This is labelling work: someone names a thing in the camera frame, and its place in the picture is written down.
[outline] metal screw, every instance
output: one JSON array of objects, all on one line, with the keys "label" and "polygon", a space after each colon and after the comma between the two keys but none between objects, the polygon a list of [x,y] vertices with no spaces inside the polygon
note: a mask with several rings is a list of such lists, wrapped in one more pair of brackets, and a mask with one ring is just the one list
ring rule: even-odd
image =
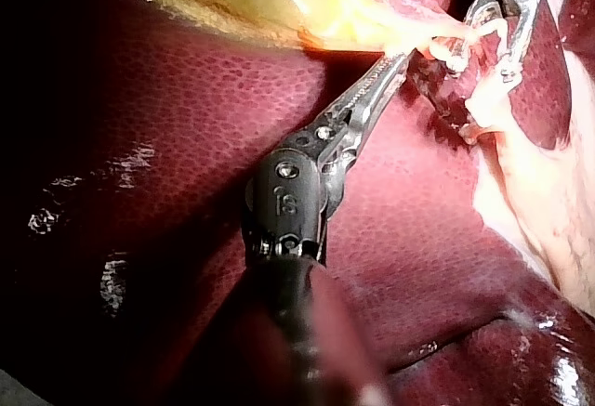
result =
[{"label": "metal screw", "polygon": [[297,244],[296,241],[294,241],[293,239],[287,239],[283,242],[283,246],[285,247],[285,249],[287,249],[287,251],[293,250]]},{"label": "metal screw", "polygon": [[335,136],[335,131],[331,129],[328,125],[321,125],[318,129],[316,129],[316,136],[319,139],[331,139]]},{"label": "metal screw", "polygon": [[291,179],[299,175],[299,168],[293,163],[280,162],[275,168],[275,172],[280,178]]}]

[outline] yellow fat tissue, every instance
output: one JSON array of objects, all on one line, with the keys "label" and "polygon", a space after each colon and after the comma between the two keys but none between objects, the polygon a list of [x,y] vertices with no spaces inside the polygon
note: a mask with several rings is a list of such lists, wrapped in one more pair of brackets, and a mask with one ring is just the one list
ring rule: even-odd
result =
[{"label": "yellow fat tissue", "polygon": [[197,26],[261,46],[388,51],[402,17],[374,0],[154,0]]}]

